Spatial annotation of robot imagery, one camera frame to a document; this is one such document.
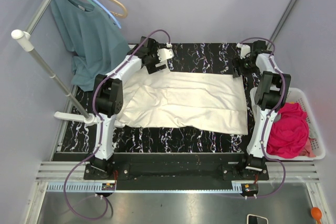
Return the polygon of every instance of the teal shirt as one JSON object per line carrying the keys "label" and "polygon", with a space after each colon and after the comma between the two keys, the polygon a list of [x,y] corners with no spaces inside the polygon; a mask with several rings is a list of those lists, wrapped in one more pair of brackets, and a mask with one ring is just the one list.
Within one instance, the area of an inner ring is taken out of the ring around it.
{"label": "teal shirt", "polygon": [[100,7],[80,0],[52,0],[51,11],[72,58],[72,84],[93,90],[97,74],[116,68],[130,50],[120,29]]}

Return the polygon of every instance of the grey floor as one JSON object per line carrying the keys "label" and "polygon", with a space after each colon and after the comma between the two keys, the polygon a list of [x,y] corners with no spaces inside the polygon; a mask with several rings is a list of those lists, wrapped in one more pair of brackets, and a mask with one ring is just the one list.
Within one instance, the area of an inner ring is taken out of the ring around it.
{"label": "grey floor", "polygon": [[[278,185],[261,184],[260,195]],[[91,194],[69,193],[75,205]],[[312,207],[304,184],[285,184],[281,191],[266,199],[229,199],[214,194],[124,194],[114,193],[108,200],[113,207],[96,222],[84,221],[67,210],[62,193],[47,193],[38,223],[126,223],[126,224],[213,224],[246,223],[248,214],[268,218],[269,224],[315,224],[310,217]],[[89,199],[75,209],[88,217],[96,217],[104,210],[104,202]]]}

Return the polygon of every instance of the smartphone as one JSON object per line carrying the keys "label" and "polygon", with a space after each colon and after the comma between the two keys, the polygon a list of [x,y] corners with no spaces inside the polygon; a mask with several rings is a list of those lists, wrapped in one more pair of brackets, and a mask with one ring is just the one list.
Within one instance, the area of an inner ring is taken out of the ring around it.
{"label": "smartphone", "polygon": [[248,215],[247,224],[268,224],[268,219],[257,215]]}

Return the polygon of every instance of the fabric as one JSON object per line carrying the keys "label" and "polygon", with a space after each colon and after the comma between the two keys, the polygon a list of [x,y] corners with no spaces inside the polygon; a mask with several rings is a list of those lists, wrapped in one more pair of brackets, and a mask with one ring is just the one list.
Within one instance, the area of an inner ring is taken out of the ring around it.
{"label": "fabric", "polygon": [[314,139],[311,139],[310,137],[308,138],[306,145],[304,146],[303,150],[300,153],[300,156],[307,156],[307,157],[316,157],[316,155],[314,154],[312,148],[311,148],[311,143],[310,141],[312,141]]}
{"label": "fabric", "polygon": [[210,73],[142,68],[123,87],[117,120],[130,127],[193,126],[207,131],[247,135],[242,78]]}
{"label": "fabric", "polygon": [[83,91],[93,90],[97,74],[106,74],[119,65],[130,50],[120,29],[99,7],[80,0],[52,0],[51,11],[75,74],[71,83]]}
{"label": "fabric", "polygon": [[299,103],[286,103],[279,110],[281,119],[272,125],[267,153],[283,158],[294,158],[300,155],[307,143],[309,128],[306,122],[307,113]]}

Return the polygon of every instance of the white cloth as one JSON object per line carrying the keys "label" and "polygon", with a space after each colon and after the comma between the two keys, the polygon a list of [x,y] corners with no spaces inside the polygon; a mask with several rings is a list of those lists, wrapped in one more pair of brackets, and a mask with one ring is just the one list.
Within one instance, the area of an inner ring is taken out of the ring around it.
{"label": "white cloth", "polygon": [[211,73],[135,73],[123,87],[117,120],[130,127],[193,126],[207,131],[247,135],[242,78]]}

